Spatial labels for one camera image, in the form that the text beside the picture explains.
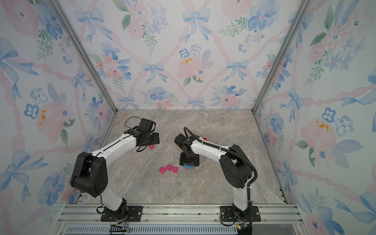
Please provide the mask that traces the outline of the blue lego brick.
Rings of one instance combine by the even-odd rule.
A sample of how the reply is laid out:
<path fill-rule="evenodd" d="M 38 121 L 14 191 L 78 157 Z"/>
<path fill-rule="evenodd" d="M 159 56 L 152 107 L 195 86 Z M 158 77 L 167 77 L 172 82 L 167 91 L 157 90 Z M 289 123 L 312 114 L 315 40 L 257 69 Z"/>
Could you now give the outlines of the blue lego brick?
<path fill-rule="evenodd" d="M 194 166 L 191 166 L 191 165 L 183 165 L 183 167 L 185 168 L 185 169 L 194 169 Z"/>

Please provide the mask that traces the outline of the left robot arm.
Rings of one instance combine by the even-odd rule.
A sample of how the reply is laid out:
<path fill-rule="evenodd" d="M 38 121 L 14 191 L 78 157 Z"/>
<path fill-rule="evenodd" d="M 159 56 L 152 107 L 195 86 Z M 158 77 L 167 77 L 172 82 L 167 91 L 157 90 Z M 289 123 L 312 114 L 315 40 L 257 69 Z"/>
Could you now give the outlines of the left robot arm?
<path fill-rule="evenodd" d="M 122 154 L 137 148 L 142 152 L 147 147 L 160 143 L 159 134 L 155 132 L 156 122 L 141 118 L 139 125 L 128 128 L 120 137 L 110 144 L 93 152 L 78 155 L 70 185 L 93 198 L 100 198 L 102 217 L 111 221 L 123 222 L 131 214 L 126 199 L 115 193 L 108 183 L 108 166 Z"/>

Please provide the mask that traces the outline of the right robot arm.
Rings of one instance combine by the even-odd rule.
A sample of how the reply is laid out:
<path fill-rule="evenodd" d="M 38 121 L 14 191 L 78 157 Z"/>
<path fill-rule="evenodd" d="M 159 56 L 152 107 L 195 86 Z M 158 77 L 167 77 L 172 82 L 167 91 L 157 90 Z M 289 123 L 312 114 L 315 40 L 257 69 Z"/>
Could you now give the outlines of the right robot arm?
<path fill-rule="evenodd" d="M 200 156 L 219 163 L 227 182 L 233 187 L 232 218 L 252 222 L 251 185 L 257 180 L 258 172 L 238 145 L 223 147 L 200 138 L 179 134 L 174 143 L 181 149 L 180 165 L 199 166 Z"/>

